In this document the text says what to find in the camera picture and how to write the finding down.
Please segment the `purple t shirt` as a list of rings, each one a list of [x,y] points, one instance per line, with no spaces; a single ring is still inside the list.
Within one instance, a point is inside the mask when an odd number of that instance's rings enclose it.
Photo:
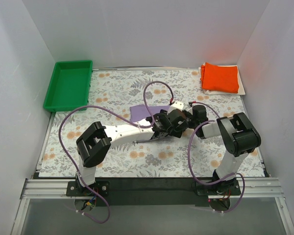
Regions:
[[[167,111],[169,109],[169,105],[165,106],[149,106],[149,109],[151,110],[151,113],[154,115],[156,113],[159,113],[161,110]],[[144,104],[136,105],[130,107],[130,121],[131,122],[138,122],[142,119],[145,119],[147,117],[150,117],[151,114],[148,112],[146,106]]]

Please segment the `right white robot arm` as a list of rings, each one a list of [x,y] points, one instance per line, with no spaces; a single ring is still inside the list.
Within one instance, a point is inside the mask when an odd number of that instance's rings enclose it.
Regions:
[[[190,102],[190,110],[183,112],[189,118],[189,128],[193,129],[187,149],[187,161],[191,176],[200,185],[215,191],[229,190],[236,186],[238,169],[244,159],[261,145],[261,137],[245,113],[236,113],[230,117],[209,120],[206,108],[212,107],[200,102]],[[209,139],[220,136],[225,146],[225,153],[220,165],[214,170],[209,182],[195,176],[191,164],[191,147],[194,136]]]

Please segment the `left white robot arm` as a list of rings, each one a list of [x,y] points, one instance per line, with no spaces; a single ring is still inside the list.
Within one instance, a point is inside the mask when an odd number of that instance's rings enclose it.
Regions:
[[[95,183],[96,166],[103,162],[108,150],[130,142],[161,140],[167,136],[180,138],[188,128],[186,115],[179,109],[162,110],[135,125],[104,126],[97,121],[77,139],[79,173],[76,175],[78,190],[82,193]]]

